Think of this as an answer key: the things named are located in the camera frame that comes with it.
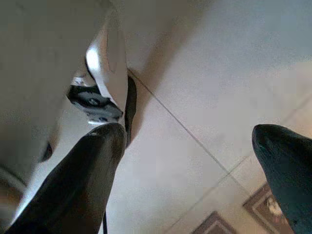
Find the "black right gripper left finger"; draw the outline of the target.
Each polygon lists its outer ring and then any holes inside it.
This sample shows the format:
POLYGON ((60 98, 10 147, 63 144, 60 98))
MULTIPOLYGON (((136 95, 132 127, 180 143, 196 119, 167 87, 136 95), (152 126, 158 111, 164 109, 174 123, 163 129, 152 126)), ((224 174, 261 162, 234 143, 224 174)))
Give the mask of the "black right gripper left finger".
POLYGON ((126 140, 119 123, 82 137, 4 234, 98 234, 126 140))

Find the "brown floor mat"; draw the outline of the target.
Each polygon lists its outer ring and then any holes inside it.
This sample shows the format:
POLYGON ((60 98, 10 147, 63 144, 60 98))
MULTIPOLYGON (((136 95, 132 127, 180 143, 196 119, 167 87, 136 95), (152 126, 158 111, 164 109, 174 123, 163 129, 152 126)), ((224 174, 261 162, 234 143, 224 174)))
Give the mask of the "brown floor mat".
POLYGON ((269 234, 294 234, 268 183, 249 197, 243 204, 243 208, 269 234))

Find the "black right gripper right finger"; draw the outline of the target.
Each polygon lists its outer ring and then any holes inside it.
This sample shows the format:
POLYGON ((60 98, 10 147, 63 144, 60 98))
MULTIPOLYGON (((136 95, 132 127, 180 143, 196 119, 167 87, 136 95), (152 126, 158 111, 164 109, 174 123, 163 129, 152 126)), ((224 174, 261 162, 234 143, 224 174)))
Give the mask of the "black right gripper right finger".
POLYGON ((295 234, 312 234, 312 139, 258 124, 252 146, 272 194, 295 234))

